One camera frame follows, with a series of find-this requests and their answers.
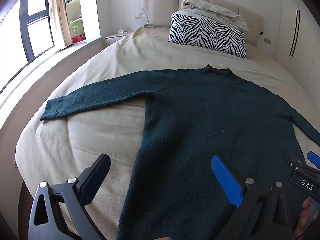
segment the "beige bed sheet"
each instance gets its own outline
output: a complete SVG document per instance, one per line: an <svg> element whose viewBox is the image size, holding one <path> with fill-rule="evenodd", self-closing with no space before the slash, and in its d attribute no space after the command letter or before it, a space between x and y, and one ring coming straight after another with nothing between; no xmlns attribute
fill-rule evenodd
<svg viewBox="0 0 320 240"><path fill-rule="evenodd" d="M140 70L230 68L236 75L280 95L320 130L319 114L309 96L275 60L246 43L248 60L209 49L167 42L169 28L140 28L107 47L70 75L49 98L84 85ZM87 211L107 239L115 239L136 153L144 126L145 100L137 98L99 110L40 122L44 105L23 130L16 163L32 195L41 181L65 182L78 176L101 154L111 169ZM295 127L304 154L320 149Z"/></svg>

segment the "shelf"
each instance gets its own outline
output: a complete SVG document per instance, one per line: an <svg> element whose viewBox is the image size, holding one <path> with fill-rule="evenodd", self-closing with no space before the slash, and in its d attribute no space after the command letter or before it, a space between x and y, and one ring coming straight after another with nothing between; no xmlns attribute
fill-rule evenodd
<svg viewBox="0 0 320 240"><path fill-rule="evenodd" d="M79 18L79 19L76 19L76 20L74 20L74 21L72 21L71 23L69 23L69 24L73 24L73 23L75 23L75 22L77 22L77 21L82 21L82 17L81 18Z"/></svg>
<svg viewBox="0 0 320 240"><path fill-rule="evenodd" d="M68 2L67 5L71 3L80 3L80 0L72 0L71 2Z"/></svg>

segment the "power outlet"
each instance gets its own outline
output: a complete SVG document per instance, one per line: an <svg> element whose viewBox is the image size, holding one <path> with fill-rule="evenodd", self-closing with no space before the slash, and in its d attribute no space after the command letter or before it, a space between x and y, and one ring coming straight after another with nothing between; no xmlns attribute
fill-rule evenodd
<svg viewBox="0 0 320 240"><path fill-rule="evenodd" d="M265 43L268 43L269 45L271 44L271 40L267 39L267 38L264 38L264 42Z"/></svg>
<svg viewBox="0 0 320 240"><path fill-rule="evenodd" d="M144 18L144 13L135 14L133 18L134 19L142 19L142 18Z"/></svg>

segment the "window pane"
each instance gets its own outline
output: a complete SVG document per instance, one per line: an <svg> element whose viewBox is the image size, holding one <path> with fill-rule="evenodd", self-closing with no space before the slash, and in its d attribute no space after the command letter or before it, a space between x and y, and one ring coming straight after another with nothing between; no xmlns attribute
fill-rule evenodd
<svg viewBox="0 0 320 240"><path fill-rule="evenodd" d="M0 25L0 90L28 63L21 40L19 7L20 0Z"/></svg>
<svg viewBox="0 0 320 240"><path fill-rule="evenodd" d="M43 10L45 10L45 0L28 0L29 16Z"/></svg>
<svg viewBox="0 0 320 240"><path fill-rule="evenodd" d="M28 32L35 57L53 46L47 16L28 24Z"/></svg>

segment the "finger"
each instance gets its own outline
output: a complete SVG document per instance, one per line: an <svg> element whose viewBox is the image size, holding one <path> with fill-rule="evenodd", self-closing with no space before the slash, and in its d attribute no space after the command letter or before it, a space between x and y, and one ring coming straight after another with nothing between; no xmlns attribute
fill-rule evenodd
<svg viewBox="0 0 320 240"><path fill-rule="evenodd" d="M292 239L296 239L298 236L300 236L304 232L304 228L300 226L300 222L298 222L298 225L296 227L296 230L293 233Z"/></svg>
<svg viewBox="0 0 320 240"><path fill-rule="evenodd" d="M309 221L309 210L304 209L300 215L300 221L299 221L300 227L304 228L307 225L308 221Z"/></svg>
<svg viewBox="0 0 320 240"><path fill-rule="evenodd" d="M302 207L303 207L303 208L309 208L310 202L311 202L311 197L308 197L308 198L302 203Z"/></svg>
<svg viewBox="0 0 320 240"><path fill-rule="evenodd" d="M313 216L312 216L312 221L315 221L315 220L316 220L319 212L320 212L320 209L318 209L318 210L313 214Z"/></svg>

